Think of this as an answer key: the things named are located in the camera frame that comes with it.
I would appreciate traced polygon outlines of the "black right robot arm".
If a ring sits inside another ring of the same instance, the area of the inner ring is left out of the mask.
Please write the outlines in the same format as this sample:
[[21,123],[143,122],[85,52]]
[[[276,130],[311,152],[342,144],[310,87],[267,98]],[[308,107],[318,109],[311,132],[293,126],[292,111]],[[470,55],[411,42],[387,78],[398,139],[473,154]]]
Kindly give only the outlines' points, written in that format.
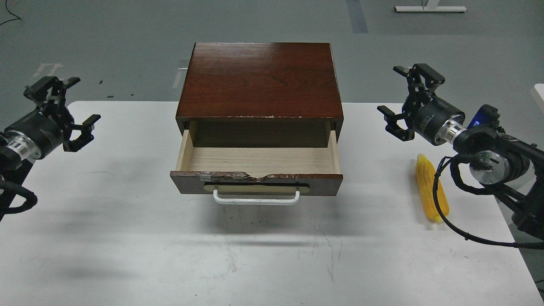
[[517,229],[543,240],[543,151],[506,134],[500,126],[497,108],[482,105],[464,127],[465,113],[439,98],[435,90],[445,78],[425,63],[395,66],[406,78],[408,97],[399,114],[386,106],[386,130],[401,141],[421,135],[430,144],[450,143],[456,152],[443,157],[434,173],[432,203],[439,209],[438,180],[450,168],[455,185],[476,195],[492,195],[513,212]]

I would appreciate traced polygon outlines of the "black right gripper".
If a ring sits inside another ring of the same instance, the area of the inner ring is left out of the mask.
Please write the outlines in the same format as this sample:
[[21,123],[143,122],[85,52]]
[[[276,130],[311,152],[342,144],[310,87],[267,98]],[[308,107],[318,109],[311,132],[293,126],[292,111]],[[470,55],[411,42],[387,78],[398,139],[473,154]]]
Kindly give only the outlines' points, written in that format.
[[[410,116],[410,113],[395,114],[386,106],[377,106],[387,123],[385,130],[403,142],[412,141],[417,133],[432,145],[444,144],[445,140],[439,135],[439,131],[446,121],[453,119],[463,123],[465,120],[464,112],[435,97],[435,90],[445,83],[445,77],[426,63],[417,63],[411,68],[395,66],[393,71],[406,78],[408,98],[414,105],[414,110]],[[409,116],[410,128],[401,128],[397,122],[406,120]]]

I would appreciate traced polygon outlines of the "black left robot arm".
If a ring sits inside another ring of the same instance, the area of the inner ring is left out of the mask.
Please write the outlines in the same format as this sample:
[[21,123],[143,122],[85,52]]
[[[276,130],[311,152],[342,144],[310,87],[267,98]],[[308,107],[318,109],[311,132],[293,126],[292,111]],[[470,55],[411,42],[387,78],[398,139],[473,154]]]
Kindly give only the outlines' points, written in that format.
[[101,116],[93,114],[82,124],[75,124],[66,108],[66,91],[80,82],[45,76],[27,86],[24,96],[36,107],[1,133],[1,215],[27,211],[37,204],[37,196],[22,184],[34,161],[44,159],[57,147],[77,152],[93,141],[94,124]]

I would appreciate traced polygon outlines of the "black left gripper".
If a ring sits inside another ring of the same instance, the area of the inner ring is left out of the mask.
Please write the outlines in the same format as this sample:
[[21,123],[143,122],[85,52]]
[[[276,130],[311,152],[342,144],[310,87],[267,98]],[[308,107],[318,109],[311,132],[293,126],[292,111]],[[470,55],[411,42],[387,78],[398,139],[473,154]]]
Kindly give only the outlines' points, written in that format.
[[[57,124],[47,117],[68,117],[66,91],[80,82],[79,77],[66,81],[56,76],[44,76],[33,85],[26,86],[24,97],[33,101],[36,110],[8,126],[6,148],[13,151],[21,160],[44,159],[63,142],[65,152],[78,152],[94,140],[94,124],[101,119],[99,114],[89,116],[82,124],[70,123],[63,133]],[[70,140],[74,130],[80,136]]]

